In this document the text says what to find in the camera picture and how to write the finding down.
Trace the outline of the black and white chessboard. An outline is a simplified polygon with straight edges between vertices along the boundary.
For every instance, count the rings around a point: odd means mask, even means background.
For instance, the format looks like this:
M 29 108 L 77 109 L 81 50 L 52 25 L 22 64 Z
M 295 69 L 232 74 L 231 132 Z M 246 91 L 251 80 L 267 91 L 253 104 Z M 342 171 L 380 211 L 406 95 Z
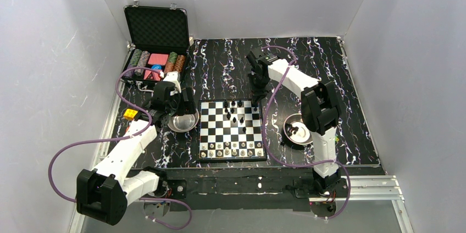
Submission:
M 204 163 L 262 162 L 262 112 L 251 99 L 199 102 L 198 159 Z

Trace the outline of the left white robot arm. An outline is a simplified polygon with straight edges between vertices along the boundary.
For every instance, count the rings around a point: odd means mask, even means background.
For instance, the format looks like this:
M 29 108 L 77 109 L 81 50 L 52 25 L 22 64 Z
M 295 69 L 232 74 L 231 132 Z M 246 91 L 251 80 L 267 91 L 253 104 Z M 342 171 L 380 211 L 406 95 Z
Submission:
M 135 161 L 158 136 L 158 129 L 176 118 L 199 119 L 193 90 L 180 86 L 180 73 L 171 71 L 155 84 L 152 98 L 143 105 L 131 105 L 131 123 L 116 146 L 90 170 L 76 179 L 76 210 L 79 214 L 109 225 L 121 221 L 127 207 L 156 192 L 166 174 L 161 169 L 143 168 L 128 177 Z

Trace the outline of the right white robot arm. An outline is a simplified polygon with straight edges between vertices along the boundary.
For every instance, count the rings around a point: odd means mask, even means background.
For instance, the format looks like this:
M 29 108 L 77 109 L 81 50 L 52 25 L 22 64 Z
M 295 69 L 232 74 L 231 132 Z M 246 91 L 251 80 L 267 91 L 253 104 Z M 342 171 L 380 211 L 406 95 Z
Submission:
M 252 104 L 258 103 L 270 93 L 271 80 L 277 87 L 285 87 L 301 100 L 301 119 L 309 130 L 314 147 L 314 188 L 319 193 L 331 192 L 341 178 L 336 160 L 336 128 L 341 107 L 336 97 L 335 85 L 322 83 L 294 66 L 297 57 L 289 52 L 292 60 L 266 54 L 261 48 L 253 48 L 246 58 L 251 65 L 248 74 L 252 92 Z

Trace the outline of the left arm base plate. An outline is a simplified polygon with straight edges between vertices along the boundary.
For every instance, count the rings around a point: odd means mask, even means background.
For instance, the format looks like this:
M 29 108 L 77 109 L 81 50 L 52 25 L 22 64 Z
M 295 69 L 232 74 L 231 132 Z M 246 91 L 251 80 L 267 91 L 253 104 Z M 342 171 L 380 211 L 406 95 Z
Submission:
M 184 199 L 187 195 L 186 180 L 163 180 L 155 191 L 143 195 L 143 198 L 173 198 Z

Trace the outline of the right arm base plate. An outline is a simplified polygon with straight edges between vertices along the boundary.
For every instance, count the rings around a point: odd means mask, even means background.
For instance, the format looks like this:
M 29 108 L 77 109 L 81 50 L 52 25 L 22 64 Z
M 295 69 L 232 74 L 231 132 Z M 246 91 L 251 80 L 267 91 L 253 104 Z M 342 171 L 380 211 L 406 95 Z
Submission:
M 324 198 L 333 199 L 345 198 L 348 194 L 348 185 L 346 179 L 340 179 L 336 184 L 328 187 L 311 178 L 294 179 L 291 185 L 291 192 L 296 198 Z

